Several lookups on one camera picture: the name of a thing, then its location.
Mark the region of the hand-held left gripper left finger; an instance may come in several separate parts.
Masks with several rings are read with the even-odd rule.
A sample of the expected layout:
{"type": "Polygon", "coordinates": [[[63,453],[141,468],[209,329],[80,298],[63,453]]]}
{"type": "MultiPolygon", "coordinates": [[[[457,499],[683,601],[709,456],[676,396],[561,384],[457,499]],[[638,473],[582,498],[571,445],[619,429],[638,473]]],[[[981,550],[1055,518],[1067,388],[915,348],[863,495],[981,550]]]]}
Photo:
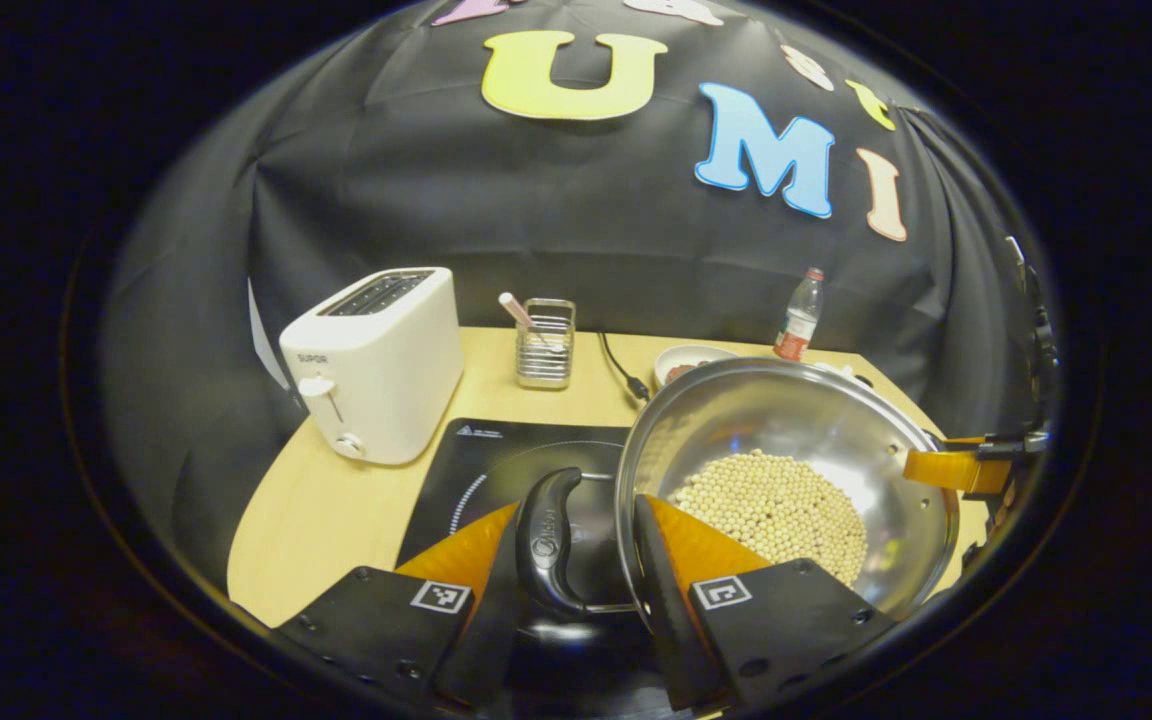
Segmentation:
{"type": "Polygon", "coordinates": [[[349,684],[420,710],[482,708],[505,685],[522,609],[520,505],[392,571],[357,566],[276,632],[349,684]]]}

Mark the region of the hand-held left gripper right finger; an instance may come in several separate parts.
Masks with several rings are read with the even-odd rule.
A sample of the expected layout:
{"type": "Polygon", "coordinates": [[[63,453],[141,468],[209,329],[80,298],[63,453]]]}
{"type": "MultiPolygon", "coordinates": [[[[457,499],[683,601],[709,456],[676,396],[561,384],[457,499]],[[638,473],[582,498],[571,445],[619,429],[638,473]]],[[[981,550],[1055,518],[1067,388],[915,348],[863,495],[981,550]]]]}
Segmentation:
{"type": "Polygon", "coordinates": [[[636,594],[676,708],[797,702],[893,626],[817,562],[772,564],[655,497],[635,498],[634,541],[636,594]]]}

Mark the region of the stainless steel pot black handles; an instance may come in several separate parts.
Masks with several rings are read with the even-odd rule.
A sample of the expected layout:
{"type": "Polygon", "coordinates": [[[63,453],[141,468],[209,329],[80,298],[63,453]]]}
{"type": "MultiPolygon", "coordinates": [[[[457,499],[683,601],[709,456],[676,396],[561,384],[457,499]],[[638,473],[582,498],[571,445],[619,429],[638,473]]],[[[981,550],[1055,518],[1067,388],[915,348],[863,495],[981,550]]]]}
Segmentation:
{"type": "Polygon", "coordinates": [[[790,457],[823,475],[861,520],[867,551],[846,584],[902,620],[934,593],[957,543],[954,488],[905,478],[918,452],[945,442],[863,382],[827,370],[764,357],[717,361],[668,382],[628,432],[611,473],[611,547],[623,592],[588,602],[567,578],[571,529],[567,498],[576,467],[545,475],[520,507],[517,574],[535,601],[567,617],[646,619],[645,573],[632,533],[637,497],[668,500],[695,475],[737,456],[790,457]]]}

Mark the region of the black induction cooktop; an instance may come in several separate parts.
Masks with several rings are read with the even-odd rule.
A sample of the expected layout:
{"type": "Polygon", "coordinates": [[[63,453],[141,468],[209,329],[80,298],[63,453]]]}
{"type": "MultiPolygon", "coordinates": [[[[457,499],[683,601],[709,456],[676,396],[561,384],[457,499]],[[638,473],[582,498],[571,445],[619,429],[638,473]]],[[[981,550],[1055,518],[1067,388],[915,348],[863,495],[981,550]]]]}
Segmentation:
{"type": "Polygon", "coordinates": [[[397,564],[488,511],[518,502],[545,473],[585,473],[568,497],[573,550],[567,574],[582,601],[631,600],[614,537],[614,473],[626,427],[525,420],[450,420],[431,460],[397,551],[397,564]]]}

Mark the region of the pile of soybeans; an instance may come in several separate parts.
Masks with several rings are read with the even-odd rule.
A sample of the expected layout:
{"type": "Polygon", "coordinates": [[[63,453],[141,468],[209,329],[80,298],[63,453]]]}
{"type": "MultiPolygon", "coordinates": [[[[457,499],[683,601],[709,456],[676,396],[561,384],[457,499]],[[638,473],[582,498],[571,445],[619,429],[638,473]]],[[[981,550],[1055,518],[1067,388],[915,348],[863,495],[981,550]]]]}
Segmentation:
{"type": "Polygon", "coordinates": [[[666,498],[764,560],[809,559],[847,588],[867,560],[867,529],[851,497],[791,456],[755,448],[710,460],[666,498]]]}

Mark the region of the clear plastic water bottle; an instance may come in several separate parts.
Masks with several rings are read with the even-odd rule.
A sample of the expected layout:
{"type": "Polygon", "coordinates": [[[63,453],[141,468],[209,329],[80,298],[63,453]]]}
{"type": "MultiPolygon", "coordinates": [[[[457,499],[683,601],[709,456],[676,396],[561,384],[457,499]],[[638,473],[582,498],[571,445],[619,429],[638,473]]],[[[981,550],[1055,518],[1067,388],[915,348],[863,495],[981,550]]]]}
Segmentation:
{"type": "Polygon", "coordinates": [[[791,293],[773,353],[783,361],[803,361],[823,314],[823,270],[809,266],[803,282],[791,293]]]}

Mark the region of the round white plate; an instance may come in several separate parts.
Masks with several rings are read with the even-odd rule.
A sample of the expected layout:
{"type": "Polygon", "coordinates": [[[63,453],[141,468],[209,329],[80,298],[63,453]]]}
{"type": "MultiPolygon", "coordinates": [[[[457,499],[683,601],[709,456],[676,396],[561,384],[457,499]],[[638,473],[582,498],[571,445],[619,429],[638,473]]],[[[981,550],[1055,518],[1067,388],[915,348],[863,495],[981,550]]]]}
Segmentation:
{"type": "Polygon", "coordinates": [[[717,361],[732,359],[738,354],[727,348],[719,348],[710,344],[675,344],[658,354],[653,363],[653,381],[655,389],[662,389],[664,376],[672,366],[679,364],[696,364],[698,366],[717,363],[717,361]]]}

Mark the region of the white toaster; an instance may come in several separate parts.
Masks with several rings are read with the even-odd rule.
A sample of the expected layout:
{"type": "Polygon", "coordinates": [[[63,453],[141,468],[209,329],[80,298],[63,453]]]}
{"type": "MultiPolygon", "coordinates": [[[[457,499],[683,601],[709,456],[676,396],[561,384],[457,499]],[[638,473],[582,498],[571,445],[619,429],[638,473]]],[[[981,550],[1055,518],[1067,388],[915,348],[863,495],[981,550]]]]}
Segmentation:
{"type": "Polygon", "coordinates": [[[361,278],[293,320],[279,344],[329,450],[374,465],[420,456],[465,372],[444,266],[361,278]]]}

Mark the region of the black backdrop cloth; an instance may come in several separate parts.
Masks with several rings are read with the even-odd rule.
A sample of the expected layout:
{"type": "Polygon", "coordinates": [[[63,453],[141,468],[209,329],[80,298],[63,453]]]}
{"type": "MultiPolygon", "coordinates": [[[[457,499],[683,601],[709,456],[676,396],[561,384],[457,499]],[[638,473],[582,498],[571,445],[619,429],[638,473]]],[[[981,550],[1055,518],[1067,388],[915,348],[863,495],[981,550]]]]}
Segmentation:
{"type": "Polygon", "coordinates": [[[212,584],[305,419],[257,351],[392,266],[573,300],[588,329],[771,342],[809,266],[814,347],[861,354],[950,435],[1033,418],[1016,249],[1032,229],[929,76],[805,12],[721,24],[623,0],[408,6],[229,111],[156,183],[111,266],[111,455],[212,584]]]}

